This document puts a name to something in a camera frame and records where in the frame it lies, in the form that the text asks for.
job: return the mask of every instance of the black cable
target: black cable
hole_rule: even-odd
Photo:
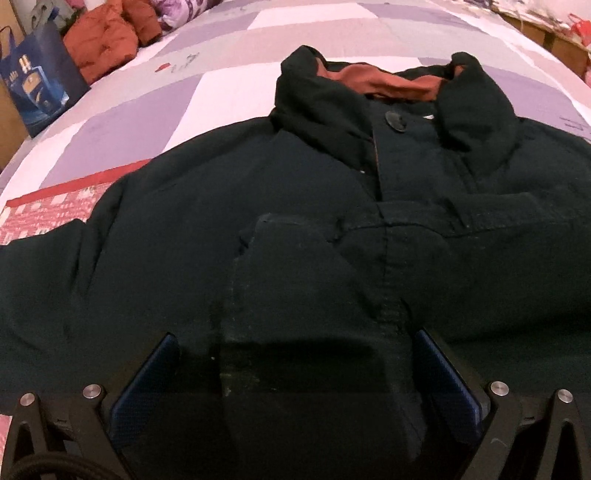
[[[14,463],[5,480],[30,480],[43,473],[69,473],[81,480],[122,480],[98,463],[63,452],[27,455]]]

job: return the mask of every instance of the orange puffer jacket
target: orange puffer jacket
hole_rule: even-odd
[[[64,43],[91,84],[134,59],[139,44],[149,45],[161,34],[158,16],[148,0],[108,0],[83,14]]]

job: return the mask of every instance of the bed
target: bed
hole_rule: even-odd
[[[225,0],[96,82],[0,174],[0,245],[85,219],[105,189],[213,128],[266,116],[302,44],[398,72],[476,56],[519,116],[591,142],[591,89],[489,11],[448,0]],[[0,457],[8,422],[0,418]]]

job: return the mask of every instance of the metal screw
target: metal screw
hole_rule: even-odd
[[[491,391],[499,397],[504,397],[509,393],[509,385],[505,382],[493,382],[491,383]]]
[[[100,387],[100,385],[93,383],[92,385],[84,387],[84,390],[82,390],[82,395],[84,395],[85,398],[91,400],[93,398],[98,397],[101,391],[102,388]]]
[[[573,401],[573,394],[562,388],[561,390],[558,390],[558,398],[564,403],[571,403]]]
[[[28,407],[31,403],[35,401],[35,395],[32,393],[25,393],[21,397],[21,405],[23,407]]]

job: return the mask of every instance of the jacket button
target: jacket button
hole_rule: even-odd
[[[406,122],[404,118],[393,110],[386,112],[386,122],[397,132],[403,133],[406,130]]]

